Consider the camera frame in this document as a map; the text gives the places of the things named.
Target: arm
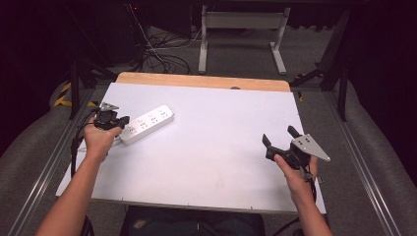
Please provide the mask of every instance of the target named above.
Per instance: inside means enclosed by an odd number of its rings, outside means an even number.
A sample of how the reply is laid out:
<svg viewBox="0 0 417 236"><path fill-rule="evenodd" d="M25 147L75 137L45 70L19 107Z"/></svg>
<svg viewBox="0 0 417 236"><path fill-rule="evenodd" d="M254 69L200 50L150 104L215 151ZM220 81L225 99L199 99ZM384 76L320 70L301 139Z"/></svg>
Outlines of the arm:
<svg viewBox="0 0 417 236"><path fill-rule="evenodd" d="M291 192L291 199L297 207L304 234L320 236L332 235L314 202L310 183L304 180L299 171L292 169L281 156L276 155L275 162L285 175L288 188ZM313 174L314 179L316 179L318 173L317 162L317 158L312 156L310 172Z"/></svg>
<svg viewBox="0 0 417 236"><path fill-rule="evenodd" d="M36 235L80 235L89 206L95 178L101 162L110 150L114 137L122 130L85 127L87 153L74 178L40 224Z"/></svg>

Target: white table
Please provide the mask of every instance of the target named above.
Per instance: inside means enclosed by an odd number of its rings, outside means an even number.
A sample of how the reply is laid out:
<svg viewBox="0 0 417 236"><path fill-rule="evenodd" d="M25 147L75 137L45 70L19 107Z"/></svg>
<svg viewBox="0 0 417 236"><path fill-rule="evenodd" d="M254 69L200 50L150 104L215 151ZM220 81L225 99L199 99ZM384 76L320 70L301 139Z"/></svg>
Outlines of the white table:
<svg viewBox="0 0 417 236"><path fill-rule="evenodd" d="M132 79L137 75L121 77ZM265 133L274 146L289 148L292 137L286 131L288 125L303 133L292 92L115 83L103 101L120 106L119 117L129 115L134 119L165 104L174 111L175 118L129 146L119 144L110 150L98 172L94 200L159 207L296 212L285 178L274 162L265 159L266 148L262 144ZM78 163L85 154L79 151ZM69 181L67 171L57 196ZM316 186L317 206L321 213L326 213L320 187L317 183Z"/></svg>

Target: power outlet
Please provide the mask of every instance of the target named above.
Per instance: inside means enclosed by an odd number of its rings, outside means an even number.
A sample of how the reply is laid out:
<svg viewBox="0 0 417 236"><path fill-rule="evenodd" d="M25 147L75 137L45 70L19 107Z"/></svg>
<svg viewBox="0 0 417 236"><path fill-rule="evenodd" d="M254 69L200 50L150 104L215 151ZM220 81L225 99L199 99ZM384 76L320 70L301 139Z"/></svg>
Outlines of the power outlet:
<svg viewBox="0 0 417 236"><path fill-rule="evenodd" d="M125 145L129 145L153 131L165 126L174 120L174 113L166 105L161 105L154 110L130 121L126 125L120 139Z"/></svg>

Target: forearm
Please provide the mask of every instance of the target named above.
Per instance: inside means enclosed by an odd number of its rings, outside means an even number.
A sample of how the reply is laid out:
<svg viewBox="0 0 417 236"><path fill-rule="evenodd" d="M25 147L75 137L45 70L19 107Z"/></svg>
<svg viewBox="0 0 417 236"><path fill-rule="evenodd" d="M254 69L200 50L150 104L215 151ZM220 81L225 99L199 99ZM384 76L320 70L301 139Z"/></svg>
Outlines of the forearm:
<svg viewBox="0 0 417 236"><path fill-rule="evenodd" d="M314 203L313 199L294 202L297 207L304 235L327 236L332 235L325 219Z"/></svg>
<svg viewBox="0 0 417 236"><path fill-rule="evenodd" d="M86 156L67 189L43 219L37 235L81 234L99 165L94 158Z"/></svg>

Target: human hand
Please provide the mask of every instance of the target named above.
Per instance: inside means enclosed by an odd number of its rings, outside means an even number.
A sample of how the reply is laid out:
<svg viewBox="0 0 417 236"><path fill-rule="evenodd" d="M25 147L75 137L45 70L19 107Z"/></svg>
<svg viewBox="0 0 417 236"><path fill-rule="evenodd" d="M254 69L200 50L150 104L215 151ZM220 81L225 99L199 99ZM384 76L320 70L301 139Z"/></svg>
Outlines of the human hand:
<svg viewBox="0 0 417 236"><path fill-rule="evenodd" d="M86 139L87 156L98 160L99 163L104 161L108 151L113 145L114 138L122 133L120 127L111 130L100 130L93 125L94 118L89 119L89 124L84 128L84 136Z"/></svg>
<svg viewBox="0 0 417 236"><path fill-rule="evenodd" d="M274 157L276 164L284 173L289 191L291 192L291 199L295 205L314 202L312 189L309 182L306 182L299 170L294 170L288 163L280 156ZM318 174L318 160L315 156L310 159L310 164L307 166L309 171L313 174L313 181L316 180Z"/></svg>

